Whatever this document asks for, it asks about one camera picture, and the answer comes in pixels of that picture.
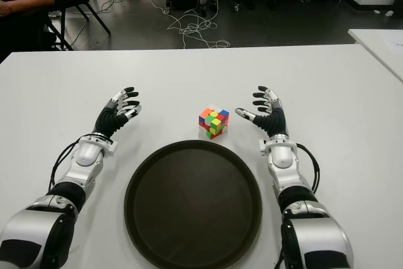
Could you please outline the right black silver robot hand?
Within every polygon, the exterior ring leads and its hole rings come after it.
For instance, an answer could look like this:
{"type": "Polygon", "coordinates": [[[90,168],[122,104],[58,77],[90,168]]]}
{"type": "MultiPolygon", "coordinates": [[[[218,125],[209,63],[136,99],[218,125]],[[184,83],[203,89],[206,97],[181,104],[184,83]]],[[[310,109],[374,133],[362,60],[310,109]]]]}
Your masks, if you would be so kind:
{"type": "Polygon", "coordinates": [[[235,112],[264,130],[269,137],[288,135],[285,113],[275,92],[265,86],[258,86],[258,92],[253,93],[253,96],[255,97],[253,105],[257,106],[260,115],[243,108],[236,108],[235,112]]]}

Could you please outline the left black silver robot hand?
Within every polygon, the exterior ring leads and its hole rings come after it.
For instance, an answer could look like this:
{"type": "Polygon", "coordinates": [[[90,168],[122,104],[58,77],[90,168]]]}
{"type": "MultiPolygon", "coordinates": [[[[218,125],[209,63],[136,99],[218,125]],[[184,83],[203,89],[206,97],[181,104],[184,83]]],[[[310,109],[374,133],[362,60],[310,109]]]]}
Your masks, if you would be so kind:
{"type": "Polygon", "coordinates": [[[121,89],[115,94],[98,115],[93,133],[110,139],[116,131],[140,113],[140,102],[133,99],[138,95],[134,87],[121,89]]]}

